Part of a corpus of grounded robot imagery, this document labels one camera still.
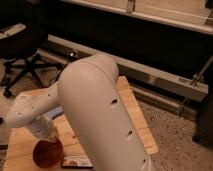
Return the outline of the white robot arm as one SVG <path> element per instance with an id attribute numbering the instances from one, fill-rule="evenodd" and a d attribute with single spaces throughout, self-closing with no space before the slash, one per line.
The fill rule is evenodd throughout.
<path id="1" fill-rule="evenodd" d="M 41 139 L 51 139 L 51 125 L 41 116 L 61 106 L 95 171 L 153 171 L 118 93 L 118 75 L 116 62 L 107 55 L 74 61 L 36 98 L 18 95 L 6 122 L 12 128 L 26 127 Z"/>

